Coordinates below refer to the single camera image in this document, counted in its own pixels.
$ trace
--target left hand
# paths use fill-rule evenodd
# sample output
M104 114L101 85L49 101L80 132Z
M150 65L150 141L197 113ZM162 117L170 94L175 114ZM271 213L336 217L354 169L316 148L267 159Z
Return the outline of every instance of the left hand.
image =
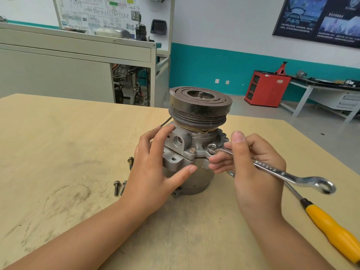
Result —
M175 125L172 124L146 132L140 137L135 150L133 168L121 200L128 200L135 207L134 210L147 216L165 204L169 195L197 169L195 165L189 165L170 178L164 176L164 143L174 129Z

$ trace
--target bolt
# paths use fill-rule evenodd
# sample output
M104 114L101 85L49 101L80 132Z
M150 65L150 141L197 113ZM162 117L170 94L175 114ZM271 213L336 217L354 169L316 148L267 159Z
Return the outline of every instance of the bolt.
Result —
M130 164L130 170L133 168L133 164L134 164L134 158L133 157L129 157L129 159L127 160L127 162Z
M124 181L124 183L123 183L123 187L122 187L122 190L121 190L121 193L120 193L120 196L124 193L124 190L125 190L125 186L126 186L126 183L127 183L128 181L126 180L126 181Z
M114 186L115 186L115 193L114 193L114 195L115 195L115 196L119 196L119 186L121 186L120 181L115 181L115 182L114 182Z
M195 148L190 148L189 153L190 154L196 154L196 149Z

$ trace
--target dark poster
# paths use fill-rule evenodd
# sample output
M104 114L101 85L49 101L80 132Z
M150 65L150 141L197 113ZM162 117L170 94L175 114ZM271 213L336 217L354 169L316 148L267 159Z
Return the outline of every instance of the dark poster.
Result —
M273 35L360 48L360 0L285 0Z

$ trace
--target engine parts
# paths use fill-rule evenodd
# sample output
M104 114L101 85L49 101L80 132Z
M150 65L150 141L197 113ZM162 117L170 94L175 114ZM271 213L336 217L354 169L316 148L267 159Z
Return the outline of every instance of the engine parts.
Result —
M229 96L204 88L176 87L170 90L169 114L176 128L165 141L164 174L171 177L185 166L198 167L173 196L198 194L209 186L214 172L209 169L208 145L222 147L229 141L218 127L226 122L232 102Z

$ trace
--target right hand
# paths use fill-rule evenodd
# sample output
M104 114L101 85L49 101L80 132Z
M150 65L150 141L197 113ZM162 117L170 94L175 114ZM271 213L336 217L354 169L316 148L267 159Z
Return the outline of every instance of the right hand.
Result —
M253 221L279 220L284 182L257 169L252 158L272 167L286 170L286 162L262 137L233 132L231 142L224 146L232 149L233 157L219 152L209 158L209 168L215 173L235 171L235 195L244 217Z

